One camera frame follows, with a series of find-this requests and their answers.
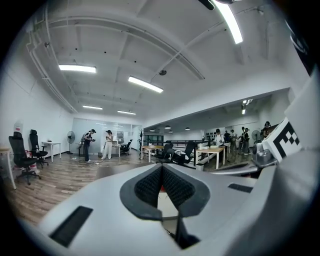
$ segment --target black slot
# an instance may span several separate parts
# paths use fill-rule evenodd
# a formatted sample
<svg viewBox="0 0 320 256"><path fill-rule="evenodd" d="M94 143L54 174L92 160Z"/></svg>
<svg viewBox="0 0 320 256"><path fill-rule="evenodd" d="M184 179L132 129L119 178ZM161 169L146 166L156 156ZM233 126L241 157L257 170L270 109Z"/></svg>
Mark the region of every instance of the black slot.
<svg viewBox="0 0 320 256"><path fill-rule="evenodd" d="M251 187L251 186L244 186L244 185L235 184L235 183L230 184L228 186L228 188L233 189L233 190L246 192L246 193L251 193L251 191L253 189L253 187Z"/></svg>
<svg viewBox="0 0 320 256"><path fill-rule="evenodd" d="M50 238L60 245L68 247L92 211L91 208L79 206L50 235Z"/></svg>

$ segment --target table leg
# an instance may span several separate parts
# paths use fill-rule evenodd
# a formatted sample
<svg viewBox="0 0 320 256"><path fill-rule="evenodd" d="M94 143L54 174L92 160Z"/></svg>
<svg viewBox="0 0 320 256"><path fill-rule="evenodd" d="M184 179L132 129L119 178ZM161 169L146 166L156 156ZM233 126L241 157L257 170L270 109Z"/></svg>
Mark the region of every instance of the table leg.
<svg viewBox="0 0 320 256"><path fill-rule="evenodd" d="M216 154L216 165L215 168L218 169L219 168L219 153L215 153Z"/></svg>
<svg viewBox="0 0 320 256"><path fill-rule="evenodd" d="M17 187L16 187L16 184L15 184L14 176L12 174L12 167L11 167L11 162L10 162L10 151L8 151L6 153L6 159L8 161L8 168L9 168L9 175L10 175L11 183L12 183L13 188L16 190Z"/></svg>
<svg viewBox="0 0 320 256"><path fill-rule="evenodd" d="M54 145L51 145L51 162L54 162Z"/></svg>

